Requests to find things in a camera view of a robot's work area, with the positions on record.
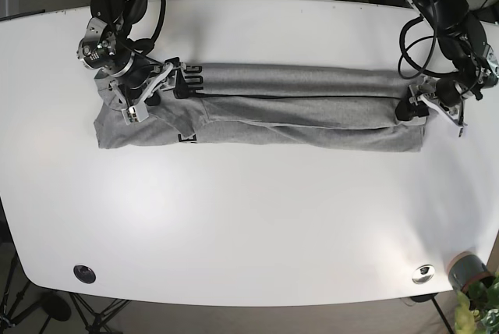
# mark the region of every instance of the white table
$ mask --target white table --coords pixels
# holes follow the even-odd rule
[[[132,37],[150,35],[157,11]],[[174,0],[152,56],[395,69],[398,33],[415,15],[348,2]],[[468,101],[464,140],[436,120],[419,154],[102,151],[95,72],[76,59],[89,18],[76,9],[0,23],[0,194],[37,285],[177,304],[333,304],[449,290],[444,268],[456,254],[488,259],[499,229],[499,88]],[[486,29],[499,48],[499,28]],[[421,25],[409,39],[429,32]],[[431,67],[451,68],[440,52]],[[78,264],[96,283],[75,278]],[[417,286],[412,273],[425,264],[437,273]]]

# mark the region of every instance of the black stand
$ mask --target black stand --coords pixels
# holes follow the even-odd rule
[[[44,293],[39,300],[35,301],[24,311],[19,313],[17,316],[13,317],[14,312],[19,306],[19,303],[23,300],[26,291],[30,287],[31,284],[30,281],[27,281],[23,289],[17,293],[16,300],[14,300],[14,303],[9,309],[9,312],[7,312],[7,303],[9,300],[10,285],[12,283],[14,271],[16,270],[18,264],[19,264],[19,257],[17,256],[16,253],[12,258],[12,261],[10,262],[9,275],[7,276],[7,282],[5,284],[2,302],[0,303],[0,320],[1,320],[0,334],[3,334],[3,332],[6,329],[13,328],[18,324],[20,324],[22,321],[24,321],[25,318],[27,318],[30,314],[35,312],[39,307],[42,307],[42,309],[48,315],[39,334],[42,334],[44,332],[44,330],[47,328],[47,325],[52,318],[57,321],[68,321],[69,318],[71,317],[71,308],[61,297],[55,294],[55,291]]]
[[[126,307],[130,300],[123,299],[114,299],[111,304],[108,305],[101,313],[95,312],[92,307],[77,293],[70,293],[69,296],[71,300],[75,304],[75,308],[78,311],[78,315],[81,317],[83,323],[85,324],[85,329],[89,332],[89,334],[98,334],[104,333],[101,329],[104,329],[105,332],[111,334],[123,334],[122,332],[113,332],[108,327],[108,322],[114,318],[124,307]],[[90,325],[85,315],[83,314],[80,304],[92,315],[94,316],[94,322]]]
[[[447,331],[449,334],[454,334],[454,330],[452,330],[451,324],[449,324],[449,321],[447,321],[444,312],[442,312],[440,305],[438,305],[437,301],[435,300],[436,293],[429,293],[428,295],[419,295],[417,297],[410,297],[409,299],[414,301],[415,303],[425,303],[429,300],[434,304],[435,309],[437,309],[438,315],[442,319],[442,322],[444,323],[445,327],[447,328]]]

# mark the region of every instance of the black grommet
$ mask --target black grommet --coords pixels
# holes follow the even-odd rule
[[[94,271],[85,265],[75,266],[73,272],[75,273],[75,277],[83,283],[91,284],[95,282],[96,277]]]

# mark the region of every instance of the metal bracket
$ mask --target metal bracket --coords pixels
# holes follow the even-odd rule
[[[161,87],[162,82],[168,78],[168,75],[170,75],[173,69],[174,66],[171,63],[165,64],[163,66],[163,72],[150,80],[149,84],[146,86],[146,89],[143,90],[142,94],[140,95],[136,103],[130,106],[129,108],[122,110],[123,118],[125,119],[127,125],[130,125],[132,123],[143,122],[147,118],[149,118],[149,112],[147,111],[147,106],[145,101]]]
[[[457,119],[452,118],[439,104],[435,104],[430,100],[430,96],[428,94],[421,94],[417,98],[418,101],[423,102],[428,108],[432,108],[437,111],[438,114],[442,115],[444,119],[449,122],[452,126],[455,126],[459,130],[459,136],[462,135],[464,129],[468,126],[466,123],[461,124]]]

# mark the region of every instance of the metal grommet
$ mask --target metal grommet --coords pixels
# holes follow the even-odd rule
[[[412,274],[412,281],[416,285],[428,282],[435,275],[435,268],[432,265],[423,265],[417,268]]]
[[[83,283],[91,284],[95,282],[96,276],[94,271],[85,265],[75,266],[73,272],[75,273],[75,277]]]

